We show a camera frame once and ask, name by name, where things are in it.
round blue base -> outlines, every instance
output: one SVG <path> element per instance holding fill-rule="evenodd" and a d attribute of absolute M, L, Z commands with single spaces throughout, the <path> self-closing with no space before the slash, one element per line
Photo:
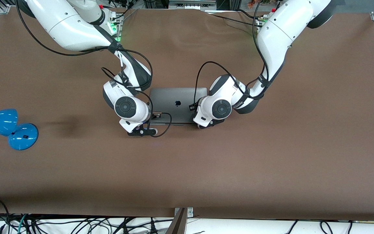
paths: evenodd
<path fill-rule="evenodd" d="M 15 150 L 26 150 L 37 141 L 37 127 L 30 123 L 20 124 L 11 135 L 8 136 L 8 144 Z"/>

black strap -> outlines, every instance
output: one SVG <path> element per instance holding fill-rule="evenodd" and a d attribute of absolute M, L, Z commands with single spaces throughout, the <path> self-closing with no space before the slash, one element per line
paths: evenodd
<path fill-rule="evenodd" d="M 258 77 L 258 80 L 262 83 L 263 86 L 269 87 L 272 84 L 272 81 L 269 81 L 263 78 L 261 75 Z"/>

white robotic arm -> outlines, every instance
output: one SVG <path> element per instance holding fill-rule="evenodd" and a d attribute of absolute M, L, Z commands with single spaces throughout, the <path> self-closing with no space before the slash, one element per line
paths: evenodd
<path fill-rule="evenodd" d="M 255 85 L 249 89 L 227 74 L 218 77 L 210 87 L 209 96 L 197 103 L 193 121 L 206 128 L 222 123 L 232 109 L 239 114 L 253 111 L 282 69 L 292 42 L 305 27 L 317 28 L 327 22 L 334 8 L 334 0 L 284 0 L 258 32 L 256 43 L 264 69 Z"/>
<path fill-rule="evenodd" d="M 149 120 L 152 114 L 150 108 L 135 95 L 151 85 L 152 73 L 101 27 L 103 22 L 108 22 L 105 15 L 109 17 L 110 13 L 103 13 L 91 0 L 20 1 L 19 8 L 35 17 L 64 49 L 82 51 L 103 47 L 116 55 L 121 60 L 121 67 L 125 64 L 125 69 L 114 77 L 114 81 L 105 83 L 105 101 L 121 117 L 119 123 L 128 133 Z M 145 133 L 154 134 L 156 130 Z"/>

blue lamp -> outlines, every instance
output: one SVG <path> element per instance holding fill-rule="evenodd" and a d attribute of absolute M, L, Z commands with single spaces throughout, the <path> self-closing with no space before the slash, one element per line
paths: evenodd
<path fill-rule="evenodd" d="M 26 150 L 37 141 L 37 127 L 30 123 L 17 126 L 16 109 L 0 110 L 0 134 L 8 137 L 8 144 L 15 150 Z"/>

teal cable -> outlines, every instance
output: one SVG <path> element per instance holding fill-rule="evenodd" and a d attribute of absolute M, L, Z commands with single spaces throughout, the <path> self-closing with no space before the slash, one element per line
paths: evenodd
<path fill-rule="evenodd" d="M 27 214 L 23 215 L 21 220 L 19 221 L 17 234 L 21 233 L 21 225 L 22 225 L 22 222 L 24 222 L 24 219 L 25 219 L 26 216 L 27 216 Z"/>

